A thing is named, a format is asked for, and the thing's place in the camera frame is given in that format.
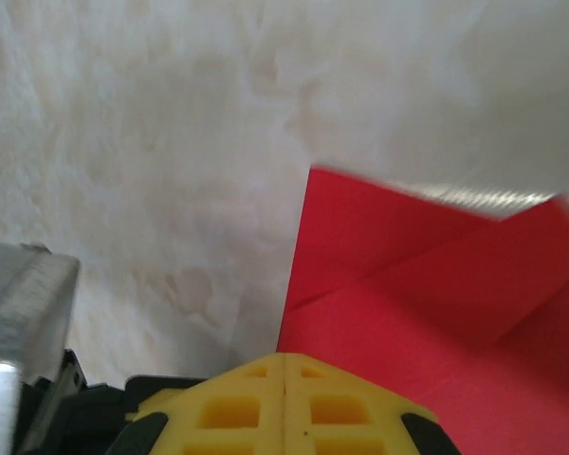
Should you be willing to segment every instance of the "silver metal block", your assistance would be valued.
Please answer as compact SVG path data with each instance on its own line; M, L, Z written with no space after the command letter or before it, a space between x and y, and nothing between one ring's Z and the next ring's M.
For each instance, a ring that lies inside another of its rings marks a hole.
M0 455L10 454L22 382L59 371L80 263L0 244Z

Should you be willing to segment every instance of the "yellow plastic part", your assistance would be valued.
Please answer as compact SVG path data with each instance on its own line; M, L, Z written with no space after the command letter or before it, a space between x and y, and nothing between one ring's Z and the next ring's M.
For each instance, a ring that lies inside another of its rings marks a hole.
M138 420L169 422L152 455L416 455L400 421L429 410L305 355L275 354L186 391L162 391Z

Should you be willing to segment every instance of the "red paper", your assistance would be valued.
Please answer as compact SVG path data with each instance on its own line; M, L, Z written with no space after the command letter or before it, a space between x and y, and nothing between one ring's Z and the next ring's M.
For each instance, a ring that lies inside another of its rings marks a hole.
M467 454L569 454L569 212L496 222L313 169L278 350L440 415Z

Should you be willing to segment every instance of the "folded red paper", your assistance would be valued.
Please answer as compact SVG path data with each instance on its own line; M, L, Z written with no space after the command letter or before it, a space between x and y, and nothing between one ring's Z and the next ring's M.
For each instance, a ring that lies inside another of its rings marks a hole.
M569 454L569 209L494 221L312 169L278 350L432 408L462 453Z

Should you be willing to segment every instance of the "white textured surface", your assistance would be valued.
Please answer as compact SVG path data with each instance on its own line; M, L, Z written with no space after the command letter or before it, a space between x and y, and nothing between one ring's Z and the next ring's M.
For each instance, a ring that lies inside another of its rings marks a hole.
M83 261L91 379L272 351L314 161L569 191L569 0L0 0L0 240Z

